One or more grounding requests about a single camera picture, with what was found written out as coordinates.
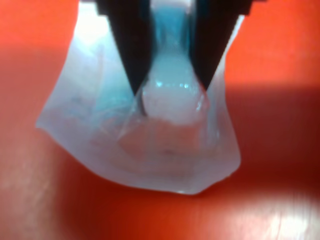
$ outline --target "red table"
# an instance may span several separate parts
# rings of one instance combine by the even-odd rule
[[[320,239],[320,1],[253,6],[226,70],[242,164],[196,196],[108,182],[35,129],[77,9],[0,1],[1,240]]]

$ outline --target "translucent plastic bag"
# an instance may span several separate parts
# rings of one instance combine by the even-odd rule
[[[240,165],[224,71],[243,16],[205,92],[186,54],[186,7],[160,9],[153,9],[157,54],[134,96],[108,19],[80,3],[66,62],[36,126],[110,181],[196,194]],[[172,16],[175,27],[166,20]]]

